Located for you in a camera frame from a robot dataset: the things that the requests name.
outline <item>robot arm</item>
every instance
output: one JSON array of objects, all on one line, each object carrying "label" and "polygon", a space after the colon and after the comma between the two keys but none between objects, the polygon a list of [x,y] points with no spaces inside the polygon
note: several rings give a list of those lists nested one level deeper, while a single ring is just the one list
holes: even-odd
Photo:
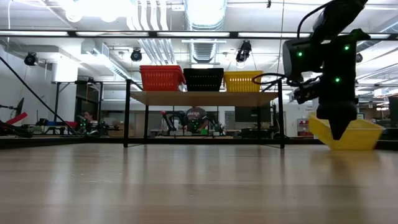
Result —
[{"label": "robot arm", "polygon": [[184,111],[162,111],[161,114],[167,124],[169,131],[177,130],[173,124],[174,117],[177,117],[181,121],[182,126],[186,125]]},{"label": "robot arm", "polygon": [[[315,21],[310,38],[288,40],[283,46],[285,76],[288,84],[298,87],[294,91],[296,100],[301,104],[319,98],[317,117],[329,120],[335,140],[356,119],[356,43],[370,39],[361,29],[348,35],[338,34],[355,20],[367,1],[330,1],[322,6],[325,8]],[[303,82],[302,72],[322,72],[322,75],[319,81]]]}]

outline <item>yellow bin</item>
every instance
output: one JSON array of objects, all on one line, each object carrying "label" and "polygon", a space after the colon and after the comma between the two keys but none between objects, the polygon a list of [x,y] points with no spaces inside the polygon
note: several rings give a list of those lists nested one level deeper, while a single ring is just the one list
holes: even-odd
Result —
[{"label": "yellow bin", "polygon": [[224,72],[224,82],[228,92],[259,92],[260,85],[254,84],[252,78],[263,74],[262,71]]},{"label": "yellow bin", "polygon": [[328,120],[318,119],[315,113],[309,117],[310,132],[331,150],[373,150],[383,132],[383,127],[364,119],[350,122],[340,140],[334,140]]}]

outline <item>security camera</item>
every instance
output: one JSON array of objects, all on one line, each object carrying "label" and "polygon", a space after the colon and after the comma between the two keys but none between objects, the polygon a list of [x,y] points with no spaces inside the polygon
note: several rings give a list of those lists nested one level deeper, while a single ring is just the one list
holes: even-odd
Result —
[{"label": "security camera", "polygon": [[25,60],[25,65],[28,66],[35,66],[37,65],[37,57],[36,57],[36,53],[28,53]]},{"label": "security camera", "polygon": [[130,56],[131,60],[133,62],[139,62],[142,60],[142,54],[141,54],[141,49],[140,48],[135,48],[132,50],[132,54]]},{"label": "security camera", "polygon": [[360,53],[356,54],[356,63],[361,63],[363,60],[363,57]]},{"label": "security camera", "polygon": [[250,40],[244,40],[241,47],[238,50],[238,53],[236,54],[236,62],[245,62],[251,52],[251,44]]}]

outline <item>red box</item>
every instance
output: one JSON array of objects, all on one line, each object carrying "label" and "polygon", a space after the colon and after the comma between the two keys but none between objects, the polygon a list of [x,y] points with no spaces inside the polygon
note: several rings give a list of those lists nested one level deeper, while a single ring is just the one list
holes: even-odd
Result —
[{"label": "red box", "polygon": [[186,83],[179,65],[141,65],[139,69],[144,91],[178,91]]}]

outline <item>black basket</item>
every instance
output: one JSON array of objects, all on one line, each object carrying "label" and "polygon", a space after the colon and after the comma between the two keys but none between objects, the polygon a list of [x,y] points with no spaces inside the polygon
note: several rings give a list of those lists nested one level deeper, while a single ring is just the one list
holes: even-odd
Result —
[{"label": "black basket", "polygon": [[224,77],[223,68],[185,68],[188,91],[219,91]]}]

